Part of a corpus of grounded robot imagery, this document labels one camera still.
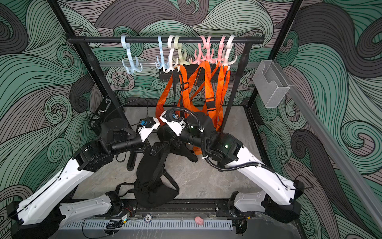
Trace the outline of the black bag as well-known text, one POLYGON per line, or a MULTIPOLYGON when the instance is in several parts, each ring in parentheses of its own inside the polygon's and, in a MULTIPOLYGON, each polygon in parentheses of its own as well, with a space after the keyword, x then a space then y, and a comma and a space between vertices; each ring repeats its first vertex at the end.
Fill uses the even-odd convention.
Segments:
MULTIPOLYGON (((170 92, 170 89, 173 89, 173 104, 174 106, 176 101, 177 93, 177 83, 179 82, 179 74, 177 71, 172 73, 169 82, 167 83, 165 90, 163 91, 160 99, 158 100, 156 106, 155 116, 160 120, 160 115, 164 111, 164 104, 170 92)), ((178 136, 171 131, 171 129, 162 121, 160 121, 161 127, 157 133, 161 142, 168 142, 170 145, 170 152, 175 155, 185 156, 191 162, 198 162, 198 157, 191 153, 186 144, 182 142, 178 136)))
POLYGON ((126 193, 134 193, 137 204, 144 208, 156 208, 172 201, 179 195, 180 188, 165 169, 169 153, 169 142, 154 143, 138 165, 136 181, 117 185, 116 193, 119 194, 122 186, 133 186, 126 193))

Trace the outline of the orange backpack bag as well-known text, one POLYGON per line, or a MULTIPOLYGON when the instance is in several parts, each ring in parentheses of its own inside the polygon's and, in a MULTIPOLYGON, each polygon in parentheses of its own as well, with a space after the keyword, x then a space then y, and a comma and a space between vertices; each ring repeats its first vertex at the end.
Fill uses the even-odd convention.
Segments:
MULTIPOLYGON (((203 61, 198 69, 203 68, 205 70, 205 110, 204 113, 208 114, 208 116, 212 119, 213 123, 215 124, 216 118, 218 116, 217 112, 217 104, 214 97, 214 91, 212 88, 211 83, 211 67, 210 64, 207 61, 203 61)), ((188 80, 187 71, 184 66, 179 66, 179 70, 181 73, 181 95, 183 99, 183 106, 191 110, 193 112, 200 112, 191 102, 190 100, 190 90, 194 84, 191 83, 191 81, 188 80)))

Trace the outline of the rust red bag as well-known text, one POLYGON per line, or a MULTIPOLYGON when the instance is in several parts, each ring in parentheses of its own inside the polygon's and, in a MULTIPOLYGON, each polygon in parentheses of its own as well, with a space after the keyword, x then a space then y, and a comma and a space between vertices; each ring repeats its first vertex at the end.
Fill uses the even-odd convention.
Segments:
POLYGON ((193 146, 193 152, 195 155, 202 155, 203 154, 202 149, 199 146, 193 146))

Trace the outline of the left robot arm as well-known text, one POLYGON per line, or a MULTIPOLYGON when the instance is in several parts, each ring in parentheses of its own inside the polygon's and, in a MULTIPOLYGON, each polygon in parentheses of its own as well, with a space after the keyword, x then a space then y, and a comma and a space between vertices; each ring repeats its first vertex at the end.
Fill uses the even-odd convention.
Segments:
POLYGON ((147 117, 138 131, 129 128, 122 118, 101 125, 99 137, 83 145, 66 166, 27 199, 7 206, 13 239, 47 239, 65 225, 97 215, 117 216, 123 210, 115 191, 76 203, 61 201, 81 182, 113 161, 115 155, 142 146, 159 127, 157 118, 147 117))

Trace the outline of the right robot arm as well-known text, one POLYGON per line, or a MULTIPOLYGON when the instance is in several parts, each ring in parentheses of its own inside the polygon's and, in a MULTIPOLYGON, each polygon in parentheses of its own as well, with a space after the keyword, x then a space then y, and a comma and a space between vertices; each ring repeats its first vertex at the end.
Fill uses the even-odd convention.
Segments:
POLYGON ((160 120, 176 139, 202 150, 203 159, 220 172, 238 171, 261 188, 257 193, 232 193, 227 207, 234 216, 264 213, 281 223, 299 218, 304 184, 289 180, 267 166, 236 137, 218 132, 212 119, 202 112, 175 107, 164 111, 160 120))

